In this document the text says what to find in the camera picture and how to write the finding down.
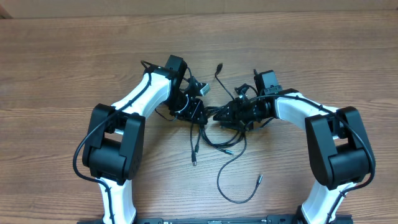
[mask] wood surface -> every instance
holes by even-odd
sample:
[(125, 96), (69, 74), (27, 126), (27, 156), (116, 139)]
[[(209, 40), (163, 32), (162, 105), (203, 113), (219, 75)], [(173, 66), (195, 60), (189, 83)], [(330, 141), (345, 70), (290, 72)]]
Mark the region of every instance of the wood surface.
[[(254, 68), (273, 69), (284, 88), (359, 109), (376, 177), (350, 193), (338, 213), (352, 214), (356, 223), (398, 223), (397, 11), (1, 20), (0, 223), (100, 218), (99, 187), (72, 169), (91, 110), (120, 100), (140, 82), (140, 60), (164, 65), (170, 54), (211, 85), (206, 105), (230, 100), (214, 79), (223, 62), (220, 80), (231, 91), (253, 85)], [(160, 111), (167, 114), (165, 106)], [(201, 141), (193, 167), (189, 127), (157, 114), (147, 120), (133, 185), (139, 217), (261, 217), (294, 213), (307, 198), (314, 177), (302, 130), (275, 120), (248, 134), (248, 149), (223, 171), (221, 188), (242, 200), (259, 174), (264, 180), (251, 201), (236, 205), (216, 188), (231, 156)], [(212, 121), (207, 131), (214, 141), (232, 135)]]
[(88, 16), (395, 10), (398, 0), (0, 0), (16, 19)]

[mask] robotic arm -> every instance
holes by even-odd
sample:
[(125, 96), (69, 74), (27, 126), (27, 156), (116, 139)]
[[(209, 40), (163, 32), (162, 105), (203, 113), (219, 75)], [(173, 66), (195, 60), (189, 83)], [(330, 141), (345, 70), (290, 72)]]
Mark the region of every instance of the robotic arm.
[[(85, 144), (83, 164), (90, 168), (93, 177), (106, 182), (111, 189), (107, 192), (105, 187), (100, 185), (105, 214), (103, 219), (88, 223), (109, 224), (114, 220), (117, 224), (152, 224), (153, 220), (144, 222), (137, 219), (136, 209), (132, 203), (131, 184), (142, 159), (145, 120), (162, 102), (169, 107), (170, 114), (178, 119), (197, 124), (206, 124), (208, 119), (203, 102), (196, 98), (208, 92), (208, 85), (197, 82), (191, 76), (188, 79), (188, 88), (183, 92), (180, 90), (186, 69), (187, 64), (182, 58), (171, 55), (165, 67), (151, 64), (144, 73), (142, 82), (121, 101), (112, 106), (99, 104), (94, 108), (89, 133), (105, 118), (137, 96), (148, 82), (149, 74), (151, 75), (149, 88), (131, 106), (96, 130)], [(362, 181), (364, 176), (371, 171), (371, 167), (375, 166), (373, 152), (358, 111), (352, 107), (337, 109), (323, 106), (306, 99), (297, 90), (282, 90), (273, 71), (260, 74), (255, 71), (254, 73), (257, 97), (254, 100), (246, 98), (245, 84), (236, 89), (236, 92), (240, 94), (239, 98), (225, 105), (213, 119), (233, 129), (252, 129), (252, 123), (248, 121), (260, 121), (266, 118), (279, 118), (293, 123), (307, 133), (310, 165), (316, 178), (308, 199), (299, 207), (297, 214), (269, 215), (258, 219), (259, 223), (268, 220), (270, 222), (278, 220), (279, 223), (312, 224), (326, 223), (328, 220), (335, 223), (352, 223), (350, 217), (336, 218), (335, 216), (343, 200), (341, 193)], [(370, 149), (370, 158), (353, 133), (348, 131), (336, 116), (325, 111), (337, 114), (355, 130)], [(121, 142), (106, 139), (105, 132), (122, 134), (123, 139)], [(336, 146), (333, 141), (336, 138), (347, 138), (348, 143)], [(108, 200), (108, 194), (111, 194), (111, 202)], [(335, 202), (337, 202), (336, 208), (332, 214), (329, 214)], [(113, 214), (109, 211), (109, 203), (113, 207)], [(161, 219), (155, 219), (153, 222), (158, 224), (158, 220)], [(217, 220), (220, 221), (213, 221), (218, 222), (217, 224), (234, 221)], [(174, 220), (173, 222), (178, 224), (212, 221)]]

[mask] wooden tabletop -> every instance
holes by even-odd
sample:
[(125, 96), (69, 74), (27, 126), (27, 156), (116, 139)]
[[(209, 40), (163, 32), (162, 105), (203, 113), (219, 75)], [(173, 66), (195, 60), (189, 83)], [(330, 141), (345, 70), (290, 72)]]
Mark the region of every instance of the wooden tabletop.
[[(72, 169), (91, 110), (140, 82), (140, 60), (164, 65), (170, 54), (211, 85), (206, 105), (230, 100), (214, 79), (223, 62), (219, 78), (231, 91), (253, 85), (254, 68), (273, 69), (284, 88), (359, 109), (376, 177), (349, 193), (338, 213), (357, 223), (398, 222), (398, 11), (375, 11), (0, 20), (0, 223), (100, 218), (99, 187)], [(242, 200), (259, 174), (264, 180), (251, 201), (236, 205), (216, 187), (231, 156), (201, 141), (193, 167), (189, 127), (157, 114), (147, 120), (133, 180), (139, 217), (261, 217), (294, 213), (307, 198), (315, 179), (299, 128), (274, 120), (248, 134), (248, 149), (223, 171), (221, 188)], [(207, 131), (214, 141), (233, 134), (213, 121)]]

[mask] black and white robotic arm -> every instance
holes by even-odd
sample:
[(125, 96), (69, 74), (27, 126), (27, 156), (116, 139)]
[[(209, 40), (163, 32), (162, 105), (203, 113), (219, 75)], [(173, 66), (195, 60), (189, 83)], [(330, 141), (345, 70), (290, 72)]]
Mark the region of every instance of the black and white robotic arm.
[[(197, 124), (207, 123), (203, 102), (196, 96), (205, 95), (209, 87), (191, 76), (188, 79), (188, 88), (182, 92), (180, 84), (186, 69), (187, 64), (182, 58), (171, 55), (165, 67), (151, 64), (145, 71), (141, 83), (128, 96), (112, 106), (99, 104), (94, 108), (89, 133), (102, 120), (141, 94), (123, 112), (97, 129), (85, 144), (83, 164), (90, 168), (93, 177), (102, 180), (110, 188), (108, 192), (100, 184), (104, 217), (90, 223), (137, 222), (137, 212), (132, 202), (132, 179), (142, 159), (145, 121), (159, 104), (165, 103), (170, 114), (178, 119)], [(142, 93), (150, 78), (150, 86)], [(273, 71), (260, 74), (255, 72), (254, 80), (258, 96), (254, 100), (248, 100), (243, 93), (239, 98), (229, 102), (225, 110), (216, 115), (214, 120), (221, 121), (221, 125), (228, 128), (240, 128), (241, 123), (244, 123), (243, 127), (247, 127), (247, 120), (279, 118), (305, 130), (310, 165), (316, 181), (308, 199), (300, 206), (298, 214), (292, 220), (294, 223), (339, 223), (335, 212), (345, 197), (344, 190), (362, 181), (375, 165), (358, 111), (352, 107), (338, 109), (323, 106), (313, 101), (310, 104), (298, 91), (282, 90)], [(330, 112), (337, 114), (339, 119), (343, 119), (356, 131), (366, 144), (367, 150), (370, 150), (370, 157), (364, 151), (365, 146), (362, 146), (353, 133)], [(122, 134), (123, 139), (121, 142), (106, 139), (105, 132)], [(348, 143), (336, 146), (336, 138), (347, 138)], [(111, 195), (111, 206), (108, 194)], [(113, 208), (113, 214), (109, 211), (110, 207)], [(346, 221), (343, 219), (341, 223), (352, 223), (352, 220)]]

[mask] white arm segment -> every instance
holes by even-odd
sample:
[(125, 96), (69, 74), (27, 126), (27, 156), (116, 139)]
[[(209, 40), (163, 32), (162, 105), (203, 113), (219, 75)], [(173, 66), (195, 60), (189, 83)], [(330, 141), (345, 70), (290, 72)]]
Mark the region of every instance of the white arm segment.
[[(301, 93), (289, 93), (287, 96), (298, 96), (300, 98), (306, 98)], [(331, 106), (323, 106), (324, 108), (336, 112), (337, 108)], [(305, 130), (305, 118), (314, 116), (317, 114), (325, 115), (324, 111), (320, 111), (319, 108), (311, 106), (306, 102), (279, 97), (275, 100), (275, 110), (276, 116), (282, 120), (289, 121), (294, 125), (298, 126), (302, 130)], [(335, 190), (329, 190), (327, 187), (319, 184), (315, 181), (310, 196), (303, 203), (301, 209), (302, 213), (309, 224), (325, 224), (327, 214), (330, 211), (331, 206), (340, 194), (340, 191), (354, 186), (354, 183), (343, 184), (338, 186)], [(330, 221), (334, 220), (336, 215), (336, 210), (343, 201), (341, 198), (339, 204), (337, 205), (335, 211), (330, 218)]]
[[(139, 115), (148, 118), (159, 104), (167, 100), (170, 95), (171, 81), (163, 75), (156, 73), (151, 73), (151, 76), (152, 81), (148, 89), (131, 106), (124, 110), (125, 113), (138, 113)], [(116, 109), (124, 106), (147, 85), (148, 79), (149, 76), (148, 73), (146, 73), (140, 84), (138, 84), (132, 92), (130, 92), (121, 101), (112, 104), (112, 106), (115, 106)], [(116, 130), (115, 133), (123, 134), (123, 131)], [(136, 216), (136, 208), (132, 203), (132, 181), (126, 180), (123, 186), (119, 186), (113, 180), (105, 178), (100, 179), (105, 181), (111, 188), (112, 209), (115, 224), (132, 224)], [(108, 193), (105, 192), (105, 188), (101, 184), (99, 187), (101, 187), (105, 211), (103, 222), (105, 224), (112, 224), (109, 213)]]
[[(325, 224), (327, 214), (330, 211), (333, 203), (339, 196), (340, 192), (349, 187), (354, 187), (356, 184), (350, 182), (338, 186), (335, 190), (329, 190), (326, 186), (323, 186), (315, 181), (310, 196), (301, 206), (301, 211), (308, 224)], [(336, 218), (337, 208), (342, 203), (344, 197), (342, 197), (335, 209), (331, 214), (330, 222)]]
[[(286, 96), (298, 96), (306, 99), (301, 93), (289, 93)], [(336, 112), (337, 108), (331, 106), (323, 106), (324, 108)], [(306, 102), (294, 99), (279, 97), (275, 100), (276, 116), (284, 121), (289, 121), (297, 127), (305, 130), (304, 118), (317, 114), (325, 115), (326, 112), (320, 111), (319, 108), (313, 107)]]

